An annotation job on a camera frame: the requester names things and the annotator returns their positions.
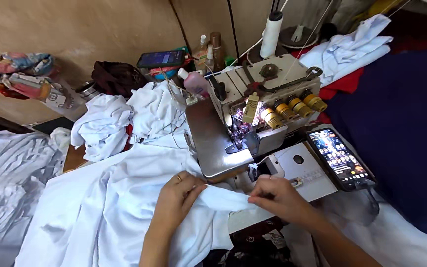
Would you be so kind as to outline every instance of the brown cloth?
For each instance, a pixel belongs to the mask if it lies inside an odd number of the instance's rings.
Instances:
[[[232,250],[211,250],[202,261],[204,267],[296,267],[286,240],[283,222],[274,216],[230,234]]]
[[[93,66],[93,88],[103,94],[131,97],[131,90],[138,90],[148,81],[131,64],[121,62],[96,61]]]

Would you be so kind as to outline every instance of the navy blue fabric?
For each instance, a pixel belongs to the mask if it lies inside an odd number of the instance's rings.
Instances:
[[[338,93],[328,105],[378,193],[427,234],[427,50],[380,58],[365,67],[354,94]]]

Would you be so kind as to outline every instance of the phone screen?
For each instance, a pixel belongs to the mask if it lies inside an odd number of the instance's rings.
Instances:
[[[360,184],[363,178],[369,178],[365,168],[332,130],[309,133],[309,137],[341,182]]]
[[[156,52],[156,53],[146,53],[141,55],[141,60],[139,64],[149,65],[149,64],[161,64],[161,63],[173,63],[177,62],[181,57],[182,51],[168,51],[168,52]]]

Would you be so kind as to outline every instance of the hand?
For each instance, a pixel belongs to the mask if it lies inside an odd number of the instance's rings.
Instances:
[[[150,228],[174,234],[205,188],[207,186],[201,179],[186,171],[174,175],[161,189]]]
[[[316,210],[301,197],[287,179],[270,175],[259,176],[248,203],[253,203],[283,220],[305,228],[318,216]]]

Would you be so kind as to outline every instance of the lever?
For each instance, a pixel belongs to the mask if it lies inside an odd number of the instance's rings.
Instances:
[[[214,87],[213,90],[214,90],[217,98],[220,101],[226,100],[227,99],[227,92],[225,92],[225,83],[217,82],[217,79],[215,79],[215,77],[213,75],[209,77],[209,80]]]

